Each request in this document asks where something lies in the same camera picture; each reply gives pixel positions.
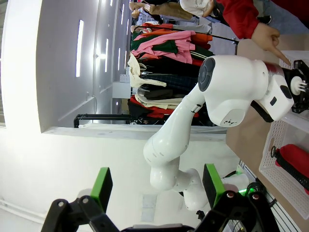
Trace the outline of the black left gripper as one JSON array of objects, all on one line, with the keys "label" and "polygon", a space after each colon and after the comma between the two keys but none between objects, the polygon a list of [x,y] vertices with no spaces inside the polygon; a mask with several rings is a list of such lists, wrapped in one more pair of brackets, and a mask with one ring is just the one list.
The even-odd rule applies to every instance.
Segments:
[{"label": "black left gripper", "polygon": [[283,72],[294,100],[292,111],[300,114],[309,109],[309,67],[303,60],[295,60],[294,68]]}]

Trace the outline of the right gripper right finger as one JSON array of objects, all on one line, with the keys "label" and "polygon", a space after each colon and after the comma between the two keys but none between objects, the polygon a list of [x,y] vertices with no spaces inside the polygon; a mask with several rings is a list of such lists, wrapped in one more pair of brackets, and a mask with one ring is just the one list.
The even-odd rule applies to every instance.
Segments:
[{"label": "right gripper right finger", "polygon": [[254,191],[242,195],[226,190],[214,164],[205,164],[202,183],[211,210],[196,232],[222,232],[229,221],[236,220],[246,232],[278,232],[280,229],[265,195]]}]

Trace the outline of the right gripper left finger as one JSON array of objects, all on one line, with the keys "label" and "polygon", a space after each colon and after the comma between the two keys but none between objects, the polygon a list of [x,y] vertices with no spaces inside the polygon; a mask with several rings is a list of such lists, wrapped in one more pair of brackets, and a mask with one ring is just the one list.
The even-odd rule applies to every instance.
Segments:
[{"label": "right gripper left finger", "polygon": [[110,168],[102,167],[89,195],[71,203],[65,199],[52,202],[41,231],[76,232],[81,225],[89,225],[94,232],[119,231],[106,214],[111,191]]}]

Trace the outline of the person's right hand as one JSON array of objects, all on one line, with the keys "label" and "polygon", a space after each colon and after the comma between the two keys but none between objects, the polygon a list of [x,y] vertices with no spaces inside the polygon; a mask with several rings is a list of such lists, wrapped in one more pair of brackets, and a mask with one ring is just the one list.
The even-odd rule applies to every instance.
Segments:
[{"label": "person's right hand", "polygon": [[281,59],[285,64],[291,65],[287,57],[277,48],[280,32],[266,24],[259,23],[251,37],[251,40],[264,51],[271,52]]}]

